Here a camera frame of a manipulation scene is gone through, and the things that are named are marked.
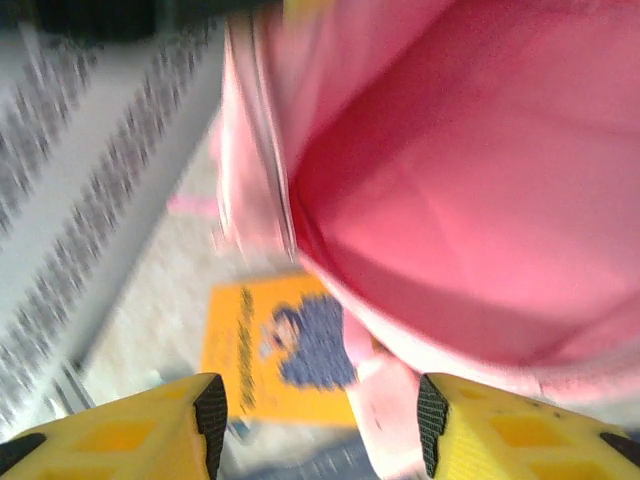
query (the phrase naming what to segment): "pink fabric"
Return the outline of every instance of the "pink fabric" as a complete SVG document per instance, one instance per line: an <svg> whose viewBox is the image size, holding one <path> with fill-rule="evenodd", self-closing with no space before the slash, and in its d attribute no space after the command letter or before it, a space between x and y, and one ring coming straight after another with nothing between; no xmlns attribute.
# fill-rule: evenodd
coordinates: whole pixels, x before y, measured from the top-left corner
<svg viewBox="0 0 640 480"><path fill-rule="evenodd" d="M253 38L234 22L226 238L291 247L290 204L299 257L365 327L345 326L354 358L373 334L414 370L516 393L640 392L637 1L338 0Z"/></svg>

